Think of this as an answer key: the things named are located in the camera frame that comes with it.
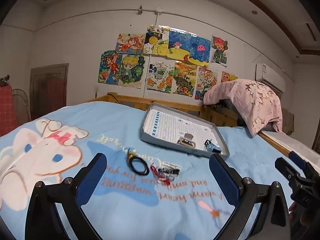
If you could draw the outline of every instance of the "colorful poster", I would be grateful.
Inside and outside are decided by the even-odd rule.
[[[174,94],[184,95],[188,97],[193,96],[193,91],[196,85],[197,76],[196,65],[187,64],[184,62],[176,61],[174,65],[173,79],[177,89]]]
[[[177,60],[189,60],[191,34],[182,30],[170,29],[167,57]]]
[[[218,72],[199,68],[195,99],[203,100],[204,94],[218,81]]]
[[[166,56],[169,44],[169,27],[148,26],[143,53]]]
[[[101,55],[98,83],[118,84],[121,59],[115,50],[108,50]]]
[[[238,79],[238,77],[231,75],[227,72],[222,71],[222,76],[221,76],[221,83],[222,82],[227,82],[227,81],[233,81]]]
[[[223,66],[227,65],[227,54],[226,50],[228,49],[228,42],[212,36],[212,47],[215,49],[212,62],[222,64]]]
[[[145,34],[120,33],[117,40],[116,52],[123,54],[142,54]]]
[[[164,62],[150,64],[148,72],[148,90],[171,93],[174,66]]]
[[[189,62],[198,66],[208,66],[210,48],[211,41],[192,34]]]
[[[141,88],[144,57],[137,55],[122,55],[119,86]]]

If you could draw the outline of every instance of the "wooden bed rail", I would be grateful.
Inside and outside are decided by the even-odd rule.
[[[129,96],[122,96],[118,95],[117,93],[109,92],[102,97],[98,97],[87,102],[94,102],[94,101],[105,101],[111,103],[121,103],[124,105],[129,105],[136,109],[140,109],[145,111],[148,109],[149,105],[152,103],[158,103],[164,106],[172,107],[177,110],[180,110],[185,113],[193,114],[198,116],[204,120],[214,123],[216,126],[230,126],[234,127],[237,126],[236,120],[237,115],[227,108],[217,109],[217,111],[212,110],[209,106],[195,106],[195,105],[188,105],[183,103],[175,103],[169,101],[162,101],[157,99],[148,99],[148,98],[138,98],[138,97],[129,97]],[[258,135],[267,141],[271,146],[281,152],[283,155],[289,155],[289,150],[269,138],[262,132],[259,132]]]

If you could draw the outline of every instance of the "door frame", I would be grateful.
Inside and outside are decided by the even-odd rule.
[[[320,140],[320,119],[319,119],[319,124],[318,124],[318,128],[317,128],[317,132],[316,132],[316,136],[315,136],[315,140],[313,141],[312,144],[312,149],[315,150],[317,142]]]
[[[48,65],[48,66],[42,66],[42,67],[35,67],[30,69],[30,84],[29,84],[29,99],[30,99],[30,113],[33,112],[33,102],[32,102],[32,94],[33,94],[33,86],[32,86],[32,72],[34,70],[39,69],[49,69],[49,68],[55,68],[55,67],[66,67],[66,73],[64,76],[64,93],[63,93],[63,104],[64,106],[67,105],[67,81],[68,81],[68,68],[69,63],[62,63],[62,64],[55,64],[55,65]]]

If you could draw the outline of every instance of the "gray tray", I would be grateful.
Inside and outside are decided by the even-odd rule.
[[[170,108],[170,107],[167,107],[167,106],[163,106],[163,105],[160,105],[160,104],[156,104],[156,103],[152,103],[150,105],[150,107],[148,108],[148,110],[146,112],[146,115],[145,115],[145,117],[144,117],[144,119],[142,121],[141,141],[152,143],[152,144],[159,145],[159,146],[162,146],[162,147],[166,147],[166,148],[169,148],[169,149],[173,149],[173,150],[177,150],[177,151],[181,151],[181,152],[185,152],[185,153],[201,156],[201,157],[210,158],[210,156],[212,155],[212,152],[207,152],[207,151],[203,151],[203,150],[199,150],[199,149],[192,149],[192,148],[183,146],[181,144],[172,143],[172,142],[168,142],[168,141],[161,140],[161,139],[158,139],[158,138],[154,138],[153,136],[151,136],[148,133],[146,133],[144,131],[144,124],[145,124],[145,122],[147,120],[149,111],[151,109],[160,111],[162,113],[170,114],[170,115],[173,115],[173,116],[177,116],[177,117],[179,117],[181,119],[184,119],[186,121],[190,121],[190,122],[193,122],[193,123],[196,123],[196,124],[199,124],[199,125],[203,125],[203,126],[206,126],[206,127],[210,128],[211,131],[213,132],[218,144],[219,144],[219,147],[221,148],[221,153],[220,153],[221,157],[224,160],[226,160],[230,156],[230,152],[228,150],[228,147],[227,147],[223,137],[221,136],[219,130],[217,129],[217,127],[213,123],[208,122],[206,120],[203,120],[201,118],[198,118],[196,116],[193,116],[191,114],[187,114],[187,113],[181,112],[179,110],[176,110],[176,109],[173,109],[173,108]]]

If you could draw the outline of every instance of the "air conditioner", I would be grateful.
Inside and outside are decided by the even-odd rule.
[[[256,65],[256,81],[269,86],[277,95],[285,92],[284,79],[266,64]]]

